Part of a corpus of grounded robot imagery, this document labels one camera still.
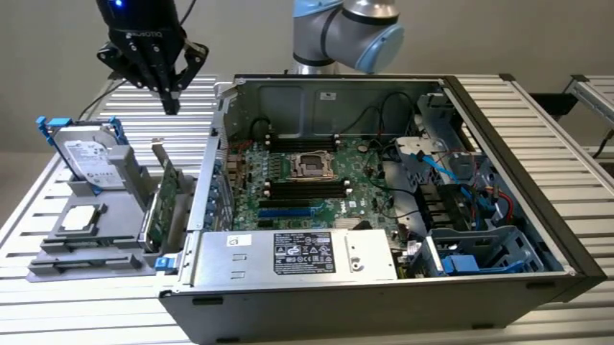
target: blue latch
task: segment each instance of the blue latch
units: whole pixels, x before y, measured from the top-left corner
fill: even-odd
[[[174,258],[173,257],[158,257],[154,260],[153,268],[156,271],[172,272],[174,271]]]
[[[441,259],[441,265],[447,275],[491,275],[520,273],[524,263],[515,261],[504,267],[479,268],[472,255],[448,255]]]
[[[73,123],[73,120],[69,117],[55,117],[46,122],[49,127],[66,127]]]

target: metal rail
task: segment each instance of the metal rail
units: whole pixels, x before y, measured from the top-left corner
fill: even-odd
[[[614,127],[614,76],[573,75],[564,89]]]
[[[569,303],[551,303],[501,330],[300,341],[296,344],[614,343],[614,194],[611,178],[513,82],[497,75],[459,80],[509,145],[609,281]],[[198,77],[177,116],[164,116],[148,93],[122,86],[100,118],[118,116],[137,160],[158,171],[152,137],[165,138],[173,163],[197,174],[213,111],[213,77]],[[173,277],[129,277],[30,284],[25,266],[69,195],[69,171],[55,157],[0,230],[2,344],[190,344],[154,296]]]

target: green motherboard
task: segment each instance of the green motherboard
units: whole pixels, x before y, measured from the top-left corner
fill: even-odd
[[[349,180],[352,192],[345,198],[310,199],[312,216],[301,218],[269,218],[272,227],[257,226],[257,203],[266,200],[262,194],[264,182],[288,182],[292,180],[290,153],[272,153],[265,150],[261,143],[253,143],[240,152],[233,150],[234,160],[242,161],[240,171],[241,181],[234,181],[234,212],[233,230],[253,229],[329,229],[345,228],[344,224],[353,224],[357,221],[368,221],[373,229],[385,229],[386,232],[396,229],[394,219],[380,215],[380,207],[386,204],[389,194],[376,188],[366,179],[362,172],[365,162],[373,149],[358,152],[357,147],[368,147],[368,141],[360,139],[342,139],[332,156],[330,168],[333,178]],[[372,157],[369,165],[376,169],[376,158]],[[385,186],[384,179],[372,177],[372,181]],[[392,210],[382,208],[382,212],[392,214]]]

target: power supply label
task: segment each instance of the power supply label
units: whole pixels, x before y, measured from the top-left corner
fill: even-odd
[[[334,273],[329,232],[274,234],[273,270],[277,275]]]

